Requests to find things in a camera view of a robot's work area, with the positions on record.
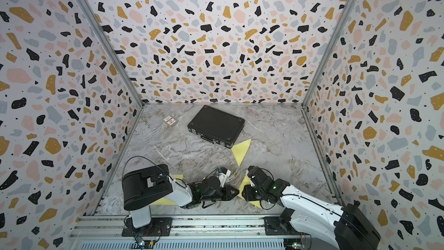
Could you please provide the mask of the aluminium corner post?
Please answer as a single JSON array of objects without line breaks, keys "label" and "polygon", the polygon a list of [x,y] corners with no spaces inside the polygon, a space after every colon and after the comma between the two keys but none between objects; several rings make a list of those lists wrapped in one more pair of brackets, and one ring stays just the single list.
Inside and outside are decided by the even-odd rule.
[{"label": "aluminium corner post", "polygon": [[115,66],[117,72],[121,76],[122,81],[126,85],[133,101],[135,101],[139,107],[143,108],[142,100],[139,98],[138,93],[127,74],[127,71],[125,70],[124,66],[122,65],[120,59],[118,58],[115,50],[112,47],[112,45],[110,44],[110,41],[107,39],[100,23],[97,21],[94,12],[91,9],[91,6],[87,2],[87,0],[75,0],[75,1],[76,1],[77,5],[79,6],[79,8],[84,13],[86,20],[89,22],[91,29],[94,31],[100,44],[104,48],[105,53],[111,58],[113,65]]},{"label": "aluminium corner post", "polygon": [[327,67],[328,60],[330,59],[330,56],[333,54],[336,43],[339,40],[339,37],[341,36],[341,33],[345,28],[345,25],[348,21],[348,17],[350,15],[356,1],[357,0],[348,0],[345,4],[345,7],[343,8],[343,12],[342,12],[341,16],[339,17],[338,23],[336,24],[336,27],[332,33],[332,36],[327,44],[326,50],[321,58],[320,65],[318,66],[316,73],[313,76],[313,79],[312,79],[312,82],[309,86],[307,94],[302,102],[303,109],[305,109],[309,105],[310,98],[313,96],[313,94],[316,90],[317,82],[321,78],[322,72]]}]

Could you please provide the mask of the black hard carrying case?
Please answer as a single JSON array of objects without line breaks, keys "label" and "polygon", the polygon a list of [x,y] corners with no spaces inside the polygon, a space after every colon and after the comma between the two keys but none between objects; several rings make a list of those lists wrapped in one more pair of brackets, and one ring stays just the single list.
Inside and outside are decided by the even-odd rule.
[{"label": "black hard carrying case", "polygon": [[187,129],[202,140],[231,149],[244,125],[244,118],[204,105]]}]

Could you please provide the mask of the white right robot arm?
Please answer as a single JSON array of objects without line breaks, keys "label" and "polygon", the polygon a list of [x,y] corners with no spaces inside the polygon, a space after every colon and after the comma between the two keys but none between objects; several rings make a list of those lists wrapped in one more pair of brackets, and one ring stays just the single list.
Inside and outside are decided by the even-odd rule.
[{"label": "white right robot arm", "polygon": [[282,230],[307,233],[339,250],[376,250],[380,234],[363,212],[352,204],[343,207],[310,196],[289,182],[273,179],[265,169],[250,166],[242,197],[246,201],[278,204]]}]

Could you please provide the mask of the aluminium corner post right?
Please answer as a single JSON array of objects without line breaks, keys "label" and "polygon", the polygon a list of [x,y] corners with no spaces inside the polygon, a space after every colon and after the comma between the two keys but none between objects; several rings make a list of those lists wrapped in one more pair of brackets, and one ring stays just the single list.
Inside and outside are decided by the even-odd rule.
[{"label": "aluminium corner post right", "polygon": [[336,27],[332,33],[332,36],[327,44],[326,50],[321,58],[320,65],[318,66],[316,73],[313,76],[313,79],[312,79],[312,82],[309,86],[307,94],[302,102],[303,109],[305,109],[309,105],[310,98],[313,96],[313,94],[316,90],[317,82],[321,78],[322,72],[327,67],[328,60],[330,59],[330,56],[333,54],[336,43],[339,40],[339,37],[341,36],[341,33],[345,28],[345,25],[348,21],[348,17],[350,15],[356,1],[357,0],[348,0],[345,4],[345,7],[343,8],[343,12],[342,12],[341,16],[339,17],[338,23],[336,24]]}]

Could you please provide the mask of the aluminium corner post left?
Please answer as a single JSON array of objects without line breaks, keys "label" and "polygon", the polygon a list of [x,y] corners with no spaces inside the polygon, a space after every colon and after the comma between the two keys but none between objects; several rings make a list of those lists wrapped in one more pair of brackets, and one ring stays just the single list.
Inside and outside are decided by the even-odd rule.
[{"label": "aluminium corner post left", "polygon": [[115,50],[112,47],[112,45],[110,44],[110,41],[107,39],[100,23],[97,21],[94,12],[91,9],[91,6],[87,2],[87,0],[75,0],[75,1],[76,1],[77,5],[79,6],[79,8],[84,13],[86,20],[89,22],[91,29],[94,31],[100,44],[104,48],[105,53],[111,58],[113,65],[115,66],[117,72],[121,76],[122,81],[126,85],[133,101],[135,101],[139,107],[143,108],[142,100],[139,98],[138,93],[127,74],[127,71],[125,70],[124,66],[122,65],[120,59],[118,58]]}]

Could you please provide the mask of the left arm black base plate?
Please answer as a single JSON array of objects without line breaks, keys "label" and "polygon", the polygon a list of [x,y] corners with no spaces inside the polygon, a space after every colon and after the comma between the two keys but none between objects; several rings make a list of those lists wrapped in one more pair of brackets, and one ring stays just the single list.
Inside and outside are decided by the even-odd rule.
[{"label": "left arm black base plate", "polygon": [[171,232],[173,218],[170,217],[154,217],[151,222],[143,227],[136,228],[133,224],[133,218],[128,217],[124,220],[124,229],[122,237],[163,237],[169,236]]}]

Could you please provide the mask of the playing card box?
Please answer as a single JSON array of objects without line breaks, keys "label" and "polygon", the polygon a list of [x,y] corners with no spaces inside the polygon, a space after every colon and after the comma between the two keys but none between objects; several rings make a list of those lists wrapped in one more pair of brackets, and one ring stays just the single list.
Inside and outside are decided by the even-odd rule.
[{"label": "playing card box", "polygon": [[170,116],[170,115],[166,116],[166,117],[163,119],[163,121],[164,121],[168,126],[174,126],[175,124],[177,124],[177,120],[176,120],[174,117]]}]

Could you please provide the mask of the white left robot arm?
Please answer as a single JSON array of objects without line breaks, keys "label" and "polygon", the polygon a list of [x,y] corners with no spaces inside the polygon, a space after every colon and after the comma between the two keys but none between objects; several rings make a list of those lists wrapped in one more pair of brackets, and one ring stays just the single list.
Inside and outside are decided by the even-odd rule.
[{"label": "white left robot arm", "polygon": [[140,229],[151,225],[150,206],[161,199],[183,209],[207,208],[206,202],[230,201],[239,194],[237,188],[226,183],[230,175],[231,171],[223,167],[202,181],[182,184],[170,175],[165,164],[128,172],[121,182],[124,209],[130,214],[133,228]]}]

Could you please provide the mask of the aluminium mounting rail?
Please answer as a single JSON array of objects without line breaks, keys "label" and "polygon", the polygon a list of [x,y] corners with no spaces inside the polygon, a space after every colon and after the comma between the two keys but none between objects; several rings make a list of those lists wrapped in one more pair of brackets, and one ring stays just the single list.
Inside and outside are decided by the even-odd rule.
[{"label": "aluminium mounting rail", "polygon": [[307,233],[267,236],[264,217],[275,215],[160,215],[173,218],[169,236],[122,237],[129,216],[82,216],[70,250],[331,250]]}]

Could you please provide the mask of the yellow square paper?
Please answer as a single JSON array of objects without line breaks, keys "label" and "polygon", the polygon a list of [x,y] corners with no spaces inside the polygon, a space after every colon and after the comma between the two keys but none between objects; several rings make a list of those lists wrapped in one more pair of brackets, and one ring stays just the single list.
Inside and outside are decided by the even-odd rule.
[{"label": "yellow square paper", "polygon": [[[172,175],[172,177],[174,179],[176,179],[176,180],[178,180],[178,179],[182,180],[183,179],[183,175]],[[171,200],[169,200],[169,199],[162,198],[162,199],[159,199],[159,200],[153,202],[152,205],[157,205],[157,206],[176,206],[176,203],[171,201]]]},{"label": "yellow square paper", "polygon": [[239,144],[234,145],[231,150],[232,150],[232,154],[235,158],[235,161],[237,163],[237,165],[240,167],[249,148],[251,145],[252,140],[246,140],[244,142],[241,142]]},{"label": "yellow square paper", "polygon": [[[247,175],[244,176],[244,179],[242,180],[240,187],[238,189],[239,190],[238,197],[240,197],[244,200],[246,200],[246,199],[242,196],[242,192],[244,191],[244,188],[246,185],[250,185],[250,179],[248,178]],[[250,201],[249,203],[261,209],[261,205],[260,205],[259,201]]]}]

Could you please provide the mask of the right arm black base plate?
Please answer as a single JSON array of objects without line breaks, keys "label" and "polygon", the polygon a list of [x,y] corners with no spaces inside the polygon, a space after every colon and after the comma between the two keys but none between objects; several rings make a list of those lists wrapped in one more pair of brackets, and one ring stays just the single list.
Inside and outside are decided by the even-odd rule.
[{"label": "right arm black base plate", "polygon": [[264,228],[267,236],[296,236],[300,232],[296,231],[291,224],[279,216],[264,217]]}]

